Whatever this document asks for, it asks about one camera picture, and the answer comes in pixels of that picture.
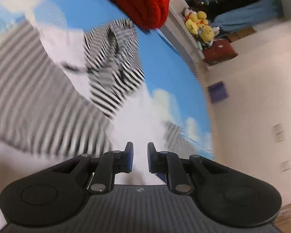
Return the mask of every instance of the bed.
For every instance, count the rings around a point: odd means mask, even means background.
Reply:
[[[0,0],[0,36],[24,17],[45,33],[42,43],[53,60],[56,60],[56,53],[69,56],[69,50],[78,49],[72,45],[63,50],[58,43],[57,49],[53,48],[57,51],[51,55],[52,47],[47,47],[47,41],[52,40],[54,31],[79,36],[80,32],[92,27],[127,18],[109,0]],[[123,150],[127,141],[134,143],[134,174],[130,177],[118,174],[116,183],[161,184],[158,177],[148,172],[147,143],[154,142],[158,151],[167,150],[168,125],[176,125],[180,128],[181,144],[187,143],[193,150],[177,151],[179,148],[176,148],[175,152],[183,157],[198,153],[213,159],[210,121],[201,85],[168,39],[159,30],[144,33],[137,28],[137,35],[145,82],[138,93],[127,97],[107,135],[113,150]],[[82,80],[77,79],[74,87],[84,94]],[[0,191],[16,178],[60,160],[62,158],[43,153],[25,154],[0,141],[0,171],[3,175]]]

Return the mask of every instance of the wall outlet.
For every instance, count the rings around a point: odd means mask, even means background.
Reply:
[[[280,171],[285,172],[291,169],[291,160],[287,160],[280,164]]]

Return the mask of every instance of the white shelf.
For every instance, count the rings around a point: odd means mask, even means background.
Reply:
[[[183,29],[185,35],[187,35],[187,37],[189,38],[189,40],[192,42],[193,46],[195,47],[195,49],[197,50],[198,54],[200,55],[201,59],[203,60],[205,58],[203,52],[200,50],[195,38],[192,36],[192,34],[188,31],[188,29],[186,28],[184,21],[183,21],[183,16],[181,15],[181,12],[177,13],[172,6],[169,6],[169,12],[171,13],[171,15],[176,19],[176,21],[179,23],[179,25],[181,26],[181,28]]]

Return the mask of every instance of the white cloud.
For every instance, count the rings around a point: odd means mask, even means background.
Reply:
[[[205,133],[205,150],[207,153],[213,154],[213,141],[210,132]]]
[[[156,89],[153,92],[153,105],[161,121],[175,123],[170,113],[170,95],[163,89]]]
[[[11,13],[24,14],[30,22],[35,22],[34,9],[44,0],[0,0],[0,5]]]
[[[193,117],[188,117],[186,120],[185,128],[186,136],[193,141],[199,141],[199,130],[197,128],[197,123]]]

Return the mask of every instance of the blue sky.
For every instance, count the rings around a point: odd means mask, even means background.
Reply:
[[[125,17],[109,0],[49,0],[64,12],[69,28],[87,30],[112,19]],[[172,51],[156,32],[138,30],[140,57],[150,93],[164,89],[173,94],[181,118],[194,118],[200,132],[210,132],[210,121],[204,94],[199,82],[182,58]]]

